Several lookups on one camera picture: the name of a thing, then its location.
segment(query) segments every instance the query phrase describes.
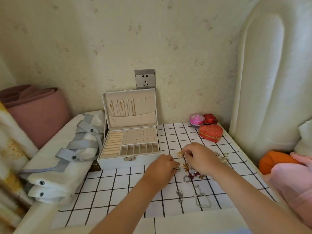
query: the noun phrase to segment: jewelry box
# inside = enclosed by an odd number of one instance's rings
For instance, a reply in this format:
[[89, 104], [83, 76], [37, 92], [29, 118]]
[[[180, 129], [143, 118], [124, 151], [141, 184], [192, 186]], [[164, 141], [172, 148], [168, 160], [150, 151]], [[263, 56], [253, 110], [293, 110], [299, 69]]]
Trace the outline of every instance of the jewelry box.
[[102, 169], [149, 165], [161, 155], [155, 89], [102, 94], [108, 134], [98, 157]]

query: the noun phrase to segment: orange pillow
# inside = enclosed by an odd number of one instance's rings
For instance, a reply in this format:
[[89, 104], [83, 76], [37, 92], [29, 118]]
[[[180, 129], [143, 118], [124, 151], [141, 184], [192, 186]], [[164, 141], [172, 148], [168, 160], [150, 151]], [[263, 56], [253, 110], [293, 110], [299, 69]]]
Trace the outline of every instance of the orange pillow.
[[263, 158], [260, 159], [259, 170], [263, 175], [270, 174], [271, 169], [279, 163], [301, 164], [296, 159], [286, 153], [270, 151]]

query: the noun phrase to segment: fabric pocket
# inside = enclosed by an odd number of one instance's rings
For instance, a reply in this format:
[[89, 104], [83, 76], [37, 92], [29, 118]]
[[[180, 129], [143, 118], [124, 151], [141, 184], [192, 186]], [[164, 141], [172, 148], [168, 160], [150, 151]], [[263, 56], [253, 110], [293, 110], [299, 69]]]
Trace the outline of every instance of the fabric pocket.
[[126, 117], [109, 117], [111, 127], [141, 126], [156, 124], [155, 112]]

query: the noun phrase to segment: electrical outlet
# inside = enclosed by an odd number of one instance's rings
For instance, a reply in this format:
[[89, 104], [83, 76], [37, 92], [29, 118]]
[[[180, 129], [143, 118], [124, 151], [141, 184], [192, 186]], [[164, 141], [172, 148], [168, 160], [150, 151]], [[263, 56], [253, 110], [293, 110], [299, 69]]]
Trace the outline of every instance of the electrical outlet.
[[135, 70], [137, 89], [156, 88], [155, 69]]

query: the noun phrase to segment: pink sparkly container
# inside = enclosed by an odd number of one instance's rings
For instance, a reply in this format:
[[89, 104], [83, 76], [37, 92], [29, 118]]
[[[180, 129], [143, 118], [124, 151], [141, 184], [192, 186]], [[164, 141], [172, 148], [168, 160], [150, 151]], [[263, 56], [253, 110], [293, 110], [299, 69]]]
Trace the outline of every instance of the pink sparkly container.
[[193, 114], [191, 115], [190, 117], [190, 123], [193, 125], [193, 126], [201, 126], [201, 125], [204, 125], [204, 121], [205, 121], [205, 117], [201, 114]]

